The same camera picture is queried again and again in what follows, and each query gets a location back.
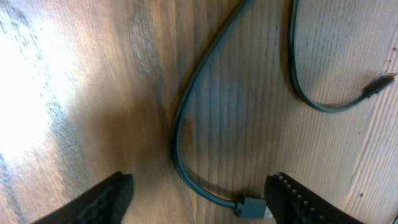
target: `black plastic part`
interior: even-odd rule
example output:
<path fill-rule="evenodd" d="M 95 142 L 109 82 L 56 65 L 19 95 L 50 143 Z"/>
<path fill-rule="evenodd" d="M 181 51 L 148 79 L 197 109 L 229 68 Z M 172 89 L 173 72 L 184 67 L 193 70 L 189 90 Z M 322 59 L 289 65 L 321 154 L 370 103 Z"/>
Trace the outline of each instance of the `black plastic part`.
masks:
<path fill-rule="evenodd" d="M 371 97 L 373 94 L 380 93 L 385 87 L 391 85 L 395 80 L 395 77 L 391 75 L 382 75 L 371 81 L 363 91 L 367 98 Z"/>
<path fill-rule="evenodd" d="M 35 223 L 120 223 L 133 192 L 132 175 L 116 172 Z"/>
<path fill-rule="evenodd" d="M 264 199 L 240 196 L 234 214 L 240 218 L 264 218 L 266 208 Z"/>
<path fill-rule="evenodd" d="M 282 172 L 267 177 L 264 194 L 277 223 L 361 223 Z"/>

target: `black cable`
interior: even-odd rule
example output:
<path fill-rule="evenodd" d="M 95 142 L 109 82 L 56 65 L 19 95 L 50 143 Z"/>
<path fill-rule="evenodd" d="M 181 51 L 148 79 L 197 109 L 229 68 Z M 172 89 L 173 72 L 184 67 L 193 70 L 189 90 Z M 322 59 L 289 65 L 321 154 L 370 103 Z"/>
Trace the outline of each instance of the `black cable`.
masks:
<path fill-rule="evenodd" d="M 304 101 L 307 105 L 311 106 L 312 108 L 326 112 L 326 113 L 337 113 L 344 110 L 351 108 L 352 106 L 358 104 L 360 101 L 366 99 L 368 95 L 362 91 L 358 97 L 355 99 L 347 102 L 347 103 L 340 103 L 337 105 L 326 105 L 317 103 L 309 98 L 304 91 L 302 90 L 299 82 L 299 78 L 297 77 L 297 70 L 296 70 L 296 62 L 295 62 L 295 52 L 294 52 L 294 40 L 295 40 L 295 26 L 296 26 L 296 17 L 297 17 L 297 8 L 299 6 L 299 0 L 292 0 L 290 5 L 290 13 L 289 13 L 289 26 L 288 26 L 288 46 L 287 46 L 287 60 L 289 64 L 289 73 L 290 79 L 292 81 L 293 88 L 300 97 L 302 101 Z"/>
<path fill-rule="evenodd" d="M 195 193 L 217 205 L 233 209 L 235 215 L 239 217 L 262 218 L 264 217 L 264 214 L 266 212 L 265 200 L 260 198 L 249 198 L 243 196 L 240 197 L 239 200 L 237 201 L 231 201 L 215 196 L 214 194 L 200 187 L 192 180 L 192 178 L 188 175 L 187 171 L 184 168 L 184 164 L 180 155 L 181 119 L 185 111 L 185 107 L 189 99 L 189 96 L 193 90 L 193 87 L 197 83 L 199 76 L 203 75 L 205 68 L 209 66 L 211 60 L 214 58 L 220 47 L 223 45 L 223 42 L 226 40 L 226 37 L 231 32 L 231 29 L 236 24 L 239 17 L 242 16 L 244 10 L 249 6 L 249 4 L 252 1 L 253 0 L 243 0 L 238 4 L 236 9 L 228 17 L 222 28 L 218 31 L 215 38 L 211 42 L 210 46 L 208 47 L 208 49 L 200 59 L 197 67 L 193 71 L 193 74 L 190 77 L 183 91 L 180 103 L 178 104 L 177 111 L 174 117 L 174 123 L 172 127 L 172 139 L 171 139 L 171 155 L 174 166 L 178 174 L 180 175 L 181 179 Z M 396 73 L 380 76 L 377 79 L 373 80 L 368 86 L 366 86 L 359 97 L 355 98 L 353 101 L 349 103 L 341 105 L 321 105 L 309 99 L 300 87 L 295 68 L 294 30 L 295 30 L 295 20 L 297 14 L 297 5 L 298 5 L 298 0 L 293 0 L 293 4 L 291 5 L 290 8 L 289 46 L 288 46 L 289 70 L 295 91 L 297 92 L 299 97 L 301 97 L 301 99 L 304 102 L 306 102 L 309 106 L 317 110 L 328 113 L 343 111 L 359 103 L 361 100 L 369 98 L 371 95 L 375 93 L 379 93 L 383 88 L 390 85 L 394 81 L 394 77 L 397 75 Z"/>
<path fill-rule="evenodd" d="M 190 80 L 185 87 L 183 95 L 181 97 L 180 103 L 177 108 L 177 112 L 174 117 L 173 130 L 172 130 L 172 142 L 171 142 L 171 151 L 172 151 L 172 159 L 174 162 L 174 166 L 183 179 L 183 181 L 198 195 L 204 197 L 205 199 L 216 203 L 217 205 L 221 205 L 224 207 L 235 209 L 238 205 L 236 202 L 225 200 L 219 198 L 209 191 L 203 189 L 198 184 L 196 184 L 191 177 L 187 174 L 187 171 L 184 168 L 182 158 L 180 155 L 180 128 L 181 128 L 181 119 L 185 110 L 185 106 L 187 104 L 188 98 L 192 92 L 194 85 L 196 84 L 198 77 L 203 75 L 205 68 L 210 64 L 211 60 L 214 58 L 220 47 L 223 45 L 223 42 L 226 40 L 226 37 L 231 32 L 232 27 L 236 24 L 239 17 L 242 15 L 244 10 L 249 6 L 252 0 L 241 1 L 236 9 L 231 13 L 228 17 L 222 28 L 218 31 L 217 35 L 211 42 L 210 46 L 203 54 L 201 60 L 199 61 L 196 69 L 194 70 Z"/>

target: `usb connector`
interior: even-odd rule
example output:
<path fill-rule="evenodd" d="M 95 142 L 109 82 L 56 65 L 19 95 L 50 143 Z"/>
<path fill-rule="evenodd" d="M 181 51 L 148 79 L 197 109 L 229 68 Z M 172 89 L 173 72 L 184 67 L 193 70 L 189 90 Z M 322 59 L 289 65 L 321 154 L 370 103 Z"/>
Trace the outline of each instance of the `usb connector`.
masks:
<path fill-rule="evenodd" d="M 234 214 L 239 218 L 270 218 L 271 211 L 263 198 L 240 196 L 236 202 Z"/>
<path fill-rule="evenodd" d="M 363 88 L 363 93 L 367 98 L 370 98 L 374 94 L 380 93 L 387 86 L 391 85 L 397 78 L 398 73 L 387 73 L 381 75 L 371 81 L 365 88 Z"/>

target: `wooden table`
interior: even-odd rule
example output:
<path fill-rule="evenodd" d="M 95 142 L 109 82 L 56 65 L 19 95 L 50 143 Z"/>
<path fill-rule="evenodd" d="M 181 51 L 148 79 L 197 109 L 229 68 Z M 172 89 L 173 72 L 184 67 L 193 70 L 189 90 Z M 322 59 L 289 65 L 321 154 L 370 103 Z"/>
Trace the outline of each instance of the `wooden table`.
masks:
<path fill-rule="evenodd" d="M 179 178 L 170 126 L 199 56 L 238 0 L 0 1 L 0 220 L 29 223 L 117 170 L 124 223 L 239 220 Z M 398 84 L 349 111 L 287 78 L 290 1 L 255 0 L 194 90 L 185 162 L 218 195 L 262 195 L 281 170 L 366 223 L 398 212 Z M 398 71 L 398 1 L 300 1 L 305 91 L 336 103 Z"/>

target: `cable plug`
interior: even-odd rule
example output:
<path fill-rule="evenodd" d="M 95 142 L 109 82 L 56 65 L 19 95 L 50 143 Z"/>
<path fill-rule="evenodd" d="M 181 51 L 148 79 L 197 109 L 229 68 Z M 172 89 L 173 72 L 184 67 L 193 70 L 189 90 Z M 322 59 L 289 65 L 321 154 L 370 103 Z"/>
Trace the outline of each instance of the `cable plug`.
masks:
<path fill-rule="evenodd" d="M 365 88 L 363 88 L 363 93 L 367 98 L 373 96 L 373 94 L 380 93 L 385 87 L 391 85 L 398 73 L 387 73 L 386 75 L 381 75 L 374 80 L 372 80 Z"/>
<path fill-rule="evenodd" d="M 267 218 L 272 217 L 266 201 L 261 198 L 239 196 L 234 209 L 239 218 Z"/>

